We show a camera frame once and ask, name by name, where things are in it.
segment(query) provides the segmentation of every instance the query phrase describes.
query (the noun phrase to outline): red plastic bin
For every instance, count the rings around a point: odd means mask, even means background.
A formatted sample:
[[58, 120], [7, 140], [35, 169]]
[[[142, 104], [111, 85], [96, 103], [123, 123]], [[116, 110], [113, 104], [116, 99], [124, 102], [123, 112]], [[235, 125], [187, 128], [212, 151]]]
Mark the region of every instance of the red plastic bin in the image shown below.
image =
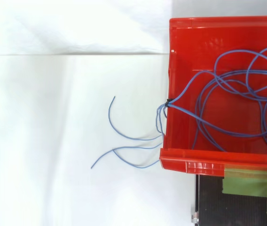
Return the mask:
[[[202, 70], [213, 70], [216, 58], [229, 50], [267, 48], [267, 16], [178, 18], [170, 20], [169, 98], [176, 98], [190, 79]], [[234, 53], [220, 60], [217, 73], [247, 69], [254, 55]], [[267, 60], [258, 58], [252, 69], [267, 70]], [[212, 79], [199, 76], [175, 105], [194, 112], [196, 99]], [[263, 75], [250, 77], [254, 88], [266, 82]], [[205, 107], [204, 119], [221, 128], [260, 133], [258, 103], [217, 88]], [[225, 167], [267, 170], [267, 144], [262, 138], [231, 137], [207, 127], [227, 152], [219, 151], [201, 133], [191, 150], [196, 120], [168, 108], [167, 128], [160, 161], [164, 169], [224, 176]]]

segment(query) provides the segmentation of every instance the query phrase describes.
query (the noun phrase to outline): coiled blue wire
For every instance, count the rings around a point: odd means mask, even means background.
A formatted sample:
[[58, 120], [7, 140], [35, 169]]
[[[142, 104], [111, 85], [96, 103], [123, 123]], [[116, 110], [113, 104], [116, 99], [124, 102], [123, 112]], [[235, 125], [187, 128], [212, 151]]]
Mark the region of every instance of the coiled blue wire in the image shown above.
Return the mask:
[[[210, 126], [211, 128], [222, 132], [224, 134], [230, 135], [230, 136], [234, 136], [234, 137], [262, 137], [266, 144], [267, 144], [267, 123], [266, 123], [266, 110], [267, 110], [267, 97], [264, 96], [260, 96], [258, 95], [259, 92], [266, 90], [267, 86], [264, 86], [258, 90], [253, 90], [250, 85], [249, 85], [249, 76], [250, 74], [262, 74], [262, 75], [267, 75], [267, 70], [254, 70], [251, 69], [251, 67], [253, 66], [254, 62], [258, 59], [258, 57], [262, 57], [264, 59], [267, 60], [267, 56], [263, 55], [264, 52], [267, 51], [267, 48], [265, 48], [264, 50], [260, 51], [259, 53], [254, 52], [254, 51], [250, 51], [250, 50], [245, 50], [245, 49], [237, 49], [237, 50], [231, 50], [228, 52], [225, 52], [223, 54], [221, 54], [215, 61], [214, 64], [214, 70], [213, 72], [211, 71], [200, 71], [198, 73], [196, 73], [193, 78], [188, 82], [188, 84], [186, 85], [185, 89], [172, 101], [168, 102], [167, 104], [162, 104], [157, 108], [157, 114], [156, 114], [156, 129], [157, 132], [160, 134], [157, 137], [154, 138], [150, 138], [150, 139], [141, 139], [141, 138], [133, 138], [133, 137], [129, 137], [124, 135], [123, 133], [119, 132], [116, 127], [112, 124], [111, 119], [110, 119], [110, 110], [111, 110], [111, 106], [115, 100], [115, 97], [113, 98], [110, 107], [109, 107], [109, 122], [110, 125], [112, 126], [112, 128], [121, 136], [127, 138], [127, 139], [131, 139], [131, 140], [137, 140], [137, 141], [151, 141], [151, 140], [156, 140], [157, 138], [161, 137], [162, 140], [164, 141], [164, 133], [163, 133], [163, 126], [162, 126], [162, 120], [161, 120], [161, 113], [163, 111], [164, 116], [167, 118], [165, 109], [167, 107], [172, 107], [175, 108], [179, 111], [182, 111], [192, 117], [194, 117], [196, 119], [197, 122], [197, 130], [196, 130], [196, 134], [195, 134], [195, 139], [194, 139], [194, 143], [192, 145], [192, 149], [194, 149], [195, 145], [196, 145], [196, 141], [197, 141], [197, 137], [198, 137], [198, 133], [201, 132], [204, 137], [210, 142], [212, 143], [215, 147], [217, 147], [219, 150], [221, 151], [226, 151], [224, 148], [222, 148], [215, 140], [214, 138], [210, 135], [210, 133], [208, 132], [206, 126]], [[218, 66], [218, 62], [219, 60], [227, 55], [227, 54], [231, 54], [231, 53], [237, 53], [237, 52], [243, 52], [243, 53], [248, 53], [248, 54], [253, 54], [255, 55], [255, 57], [253, 58], [253, 60], [251, 61], [250, 65], [248, 66], [247, 70], [236, 70], [236, 71], [231, 71], [231, 72], [227, 72], [224, 73], [222, 75], [217, 75], [217, 66]], [[195, 113], [188, 111], [184, 108], [178, 107], [176, 105], [174, 105], [174, 103], [176, 101], [178, 101], [188, 90], [188, 88], [190, 87], [190, 85], [192, 84], [192, 82], [195, 80], [195, 78], [197, 78], [199, 75], [203, 74], [203, 73], [208, 73], [210, 75], [213, 76], [213, 79], [211, 81], [209, 81], [205, 87], [203, 88], [203, 90], [201, 91], [200, 95], [198, 96], [197, 100], [196, 100], [196, 105], [195, 105]], [[245, 74], [245, 83], [240, 81], [240, 80], [235, 80], [229, 77], [232, 76], [237, 76], [237, 75], [241, 75], [241, 74]], [[248, 92], [239, 92], [238, 90], [236, 90], [235, 88], [233, 88], [230, 83], [238, 83], [240, 85], [243, 85], [247, 88]], [[211, 93], [217, 88], [217, 87], [221, 87], [223, 90], [225, 90], [226, 92], [229, 92], [231, 94], [235, 94], [235, 95], [240, 95], [244, 98], [253, 100], [253, 101], [257, 101], [258, 105], [259, 105], [259, 109], [260, 109], [260, 113], [261, 113], [261, 120], [260, 120], [260, 125], [261, 125], [261, 133], [260, 134], [245, 134], [245, 133], [238, 133], [238, 132], [233, 132], [233, 131], [228, 131], [225, 129], [222, 129], [220, 127], [217, 127], [211, 123], [209, 123], [208, 121], [204, 120], [202, 118], [203, 113], [204, 113], [204, 109], [205, 109], [205, 104], [209, 98], [209, 96], [211, 95]], [[208, 90], [207, 95], [204, 97], [204, 101], [202, 102], [203, 99], [203, 95], [205, 93], [205, 91]], [[114, 148], [106, 153], [104, 153], [103, 155], [101, 155], [96, 162], [92, 165], [91, 168], [94, 167], [94, 165], [105, 155], [114, 152], [114, 154], [123, 162], [125, 162], [126, 164], [129, 164], [130, 166], [133, 166], [135, 168], [139, 168], [139, 169], [144, 169], [144, 168], [148, 168], [154, 164], [156, 164], [157, 162], [159, 162], [159, 160], [155, 161], [154, 163], [142, 167], [142, 166], [137, 166], [134, 165], [128, 161], [126, 161], [125, 159], [123, 159], [117, 152], [116, 150], [120, 150], [120, 149], [154, 149], [157, 148], [161, 145], [162, 143], [154, 146], [154, 147], [141, 147], [141, 146], [124, 146], [124, 147], [118, 147], [118, 148]]]

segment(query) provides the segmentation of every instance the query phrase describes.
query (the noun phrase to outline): metal screw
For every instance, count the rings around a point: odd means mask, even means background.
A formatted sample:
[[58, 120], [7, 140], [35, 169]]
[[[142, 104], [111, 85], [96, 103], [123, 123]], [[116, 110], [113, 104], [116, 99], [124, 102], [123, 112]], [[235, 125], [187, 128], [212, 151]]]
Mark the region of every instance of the metal screw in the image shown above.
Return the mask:
[[193, 213], [193, 215], [191, 217], [191, 222], [193, 224], [198, 224], [198, 212]]

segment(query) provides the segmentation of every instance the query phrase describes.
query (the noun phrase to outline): black cable tie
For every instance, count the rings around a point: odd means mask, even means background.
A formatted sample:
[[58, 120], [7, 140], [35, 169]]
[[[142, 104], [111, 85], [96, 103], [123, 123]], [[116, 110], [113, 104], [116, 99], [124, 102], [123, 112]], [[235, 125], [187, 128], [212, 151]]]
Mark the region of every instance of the black cable tie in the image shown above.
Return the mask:
[[173, 101], [174, 99], [167, 99], [167, 102], [165, 103], [165, 107], [169, 107], [168, 104], [170, 101]]

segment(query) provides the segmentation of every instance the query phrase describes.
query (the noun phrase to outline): white backdrop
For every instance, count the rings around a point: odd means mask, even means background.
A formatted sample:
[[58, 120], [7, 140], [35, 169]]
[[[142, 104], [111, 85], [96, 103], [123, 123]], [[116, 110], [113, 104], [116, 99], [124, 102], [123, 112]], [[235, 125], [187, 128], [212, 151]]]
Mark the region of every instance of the white backdrop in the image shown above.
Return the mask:
[[[0, 226], [190, 226], [194, 176], [112, 153], [154, 136], [168, 55], [0, 56]], [[156, 150], [120, 150], [147, 164]]]
[[0, 0], [0, 55], [169, 53], [169, 19], [267, 15], [267, 0]]

